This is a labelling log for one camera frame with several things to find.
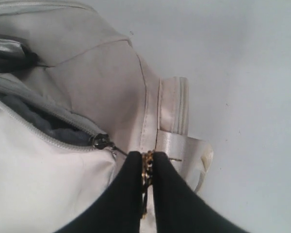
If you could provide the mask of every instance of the white wall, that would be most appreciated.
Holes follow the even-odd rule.
[[[83,0],[162,77],[190,80],[201,197],[253,233],[291,233],[291,0]]]

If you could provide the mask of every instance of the white leather bag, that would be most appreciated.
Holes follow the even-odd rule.
[[[36,66],[0,73],[0,233],[52,233],[95,202],[125,160],[112,147],[99,150],[97,135],[124,152],[166,152],[192,190],[200,188],[213,152],[187,137],[185,78],[157,77],[127,36],[79,3],[0,0],[0,52],[26,56],[24,45],[38,55]],[[91,141],[60,141],[18,104]],[[144,233],[155,232],[151,190],[149,198]]]

